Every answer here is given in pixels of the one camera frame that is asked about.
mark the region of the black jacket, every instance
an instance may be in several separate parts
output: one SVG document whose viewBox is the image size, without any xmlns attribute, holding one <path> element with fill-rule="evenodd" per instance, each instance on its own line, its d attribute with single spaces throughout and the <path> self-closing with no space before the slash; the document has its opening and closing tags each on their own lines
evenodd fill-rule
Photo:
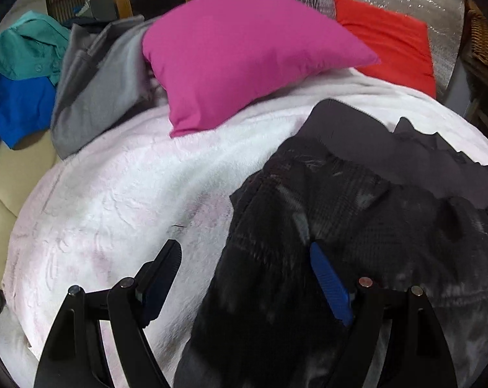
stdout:
<svg viewBox="0 0 488 388">
<path fill-rule="evenodd" d="M 227 244 L 176 371 L 175 388 L 321 387 L 345 340 L 308 246 L 381 286 L 422 286 L 460 387 L 488 363 L 488 208 L 393 184 L 314 138 L 284 142 L 232 197 Z M 375 386 L 388 332 L 365 386 Z"/>
</svg>

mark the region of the gray clothing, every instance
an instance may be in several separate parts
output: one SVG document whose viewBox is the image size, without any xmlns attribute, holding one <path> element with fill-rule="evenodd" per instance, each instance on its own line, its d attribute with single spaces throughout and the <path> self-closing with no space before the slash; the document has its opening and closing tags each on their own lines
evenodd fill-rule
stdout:
<svg viewBox="0 0 488 388">
<path fill-rule="evenodd" d="M 50 125 L 61 159 L 108 130 L 131 108 L 152 107 L 142 39 L 154 21 L 144 22 L 143 16 L 121 19 L 98 35 L 73 26 Z"/>
</svg>

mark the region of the couch cushion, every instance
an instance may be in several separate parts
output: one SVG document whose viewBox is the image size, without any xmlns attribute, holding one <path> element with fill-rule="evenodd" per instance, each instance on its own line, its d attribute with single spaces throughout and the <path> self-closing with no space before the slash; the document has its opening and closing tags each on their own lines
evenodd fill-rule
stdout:
<svg viewBox="0 0 488 388">
<path fill-rule="evenodd" d="M 41 177 L 59 161 L 49 132 L 30 135 L 16 148 L 0 140 L 0 285 L 17 215 Z"/>
</svg>

